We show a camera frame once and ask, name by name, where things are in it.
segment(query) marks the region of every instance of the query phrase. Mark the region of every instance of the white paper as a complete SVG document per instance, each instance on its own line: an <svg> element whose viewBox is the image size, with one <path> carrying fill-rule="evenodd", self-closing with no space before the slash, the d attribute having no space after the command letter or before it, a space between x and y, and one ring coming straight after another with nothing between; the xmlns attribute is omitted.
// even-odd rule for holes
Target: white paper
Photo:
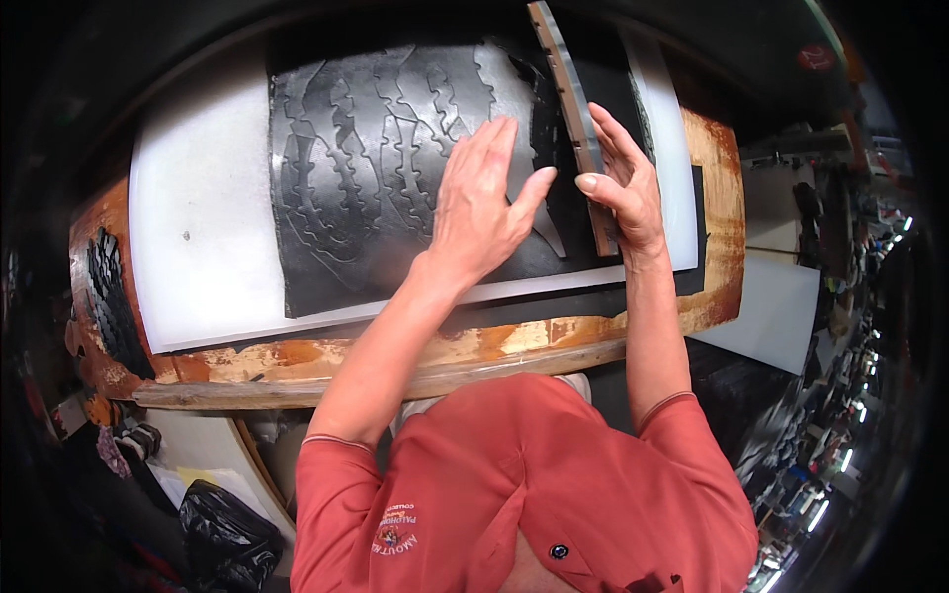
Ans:
<svg viewBox="0 0 949 593"><path fill-rule="evenodd" d="M820 280L816 269L746 256L738 318L691 337L801 375Z"/></svg>

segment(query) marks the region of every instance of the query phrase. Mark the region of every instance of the left hand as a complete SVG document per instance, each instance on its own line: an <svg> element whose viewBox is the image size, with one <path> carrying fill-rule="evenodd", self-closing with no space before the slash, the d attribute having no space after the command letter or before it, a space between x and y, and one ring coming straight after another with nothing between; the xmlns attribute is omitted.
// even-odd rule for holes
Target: left hand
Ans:
<svg viewBox="0 0 949 593"><path fill-rule="evenodd" d="M509 205L505 197L517 120L485 121L452 150L438 189L435 232L426 257L460 292L504 263L530 233L534 211L557 177L535 171Z"/></svg>

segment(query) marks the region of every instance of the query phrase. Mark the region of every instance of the wooden workbench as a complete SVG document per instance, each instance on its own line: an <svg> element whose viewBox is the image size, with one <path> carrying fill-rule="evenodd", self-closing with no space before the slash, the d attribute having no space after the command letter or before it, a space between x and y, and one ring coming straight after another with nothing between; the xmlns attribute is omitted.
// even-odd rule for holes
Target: wooden workbench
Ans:
<svg viewBox="0 0 949 593"><path fill-rule="evenodd" d="M678 297L683 335L731 321L738 314L745 250L744 198L735 134L731 128L681 109L693 164L703 168L705 289ZM212 347L188 354L155 355L148 349L131 270L128 182L123 179L92 200L69 234L76 321L66 333L80 354L83 379L106 398L138 405L189 410L312 407L353 340L276 340L240 350ZM88 315L85 251L99 227L118 238L122 280L139 340L155 370L142 381L104 351ZM626 314L562 317L436 335L425 348L407 399L444 395L475 380L517 372L563 374L621 359Z"/></svg>

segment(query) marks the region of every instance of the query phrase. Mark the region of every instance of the person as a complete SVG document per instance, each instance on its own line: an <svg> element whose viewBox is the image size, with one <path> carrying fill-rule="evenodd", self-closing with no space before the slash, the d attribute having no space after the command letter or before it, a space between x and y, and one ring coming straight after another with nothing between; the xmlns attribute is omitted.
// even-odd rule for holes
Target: person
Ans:
<svg viewBox="0 0 949 593"><path fill-rule="evenodd" d="M463 386L374 449L419 353L461 296L530 232L553 182L509 205L517 122L456 144L431 246L346 356L296 467L290 576L303 591L738 591L757 531L691 393L655 170L602 107L605 175L576 184L615 211L626 274L626 379L638 437L606 426L571 384L519 374Z"/></svg>

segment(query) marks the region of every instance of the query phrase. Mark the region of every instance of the right hand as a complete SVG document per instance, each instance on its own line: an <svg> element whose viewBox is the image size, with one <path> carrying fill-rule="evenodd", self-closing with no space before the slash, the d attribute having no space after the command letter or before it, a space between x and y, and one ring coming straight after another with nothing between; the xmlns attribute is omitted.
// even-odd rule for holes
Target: right hand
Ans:
<svg viewBox="0 0 949 593"><path fill-rule="evenodd" d="M589 104L606 175L583 173L574 179L587 197L616 213L623 258L655 259L666 253L656 169L629 132L600 105Z"/></svg>

